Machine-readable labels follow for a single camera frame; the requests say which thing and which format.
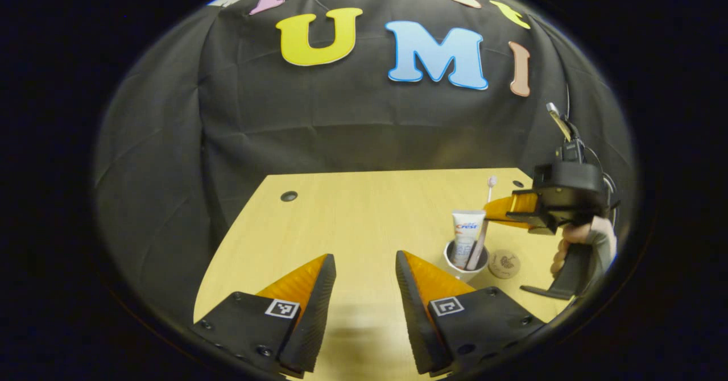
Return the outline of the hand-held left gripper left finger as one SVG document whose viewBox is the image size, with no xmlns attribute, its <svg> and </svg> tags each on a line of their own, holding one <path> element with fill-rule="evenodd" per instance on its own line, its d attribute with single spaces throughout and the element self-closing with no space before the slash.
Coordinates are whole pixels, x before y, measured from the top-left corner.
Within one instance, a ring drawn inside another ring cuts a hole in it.
<svg viewBox="0 0 728 381">
<path fill-rule="evenodd" d="M 229 293 L 191 329 L 242 365 L 301 379 L 315 369 L 336 275 L 323 254 L 254 295 Z"/>
</svg>

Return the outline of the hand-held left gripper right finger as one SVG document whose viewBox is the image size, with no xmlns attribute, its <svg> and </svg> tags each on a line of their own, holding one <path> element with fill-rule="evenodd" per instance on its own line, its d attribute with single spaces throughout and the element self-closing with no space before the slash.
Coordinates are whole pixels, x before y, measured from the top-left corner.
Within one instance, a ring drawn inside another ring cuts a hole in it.
<svg viewBox="0 0 728 381">
<path fill-rule="evenodd" d="M 396 254 L 395 270 L 419 374 L 488 365 L 544 326 L 496 286 L 473 288 L 407 251 Z"/>
</svg>

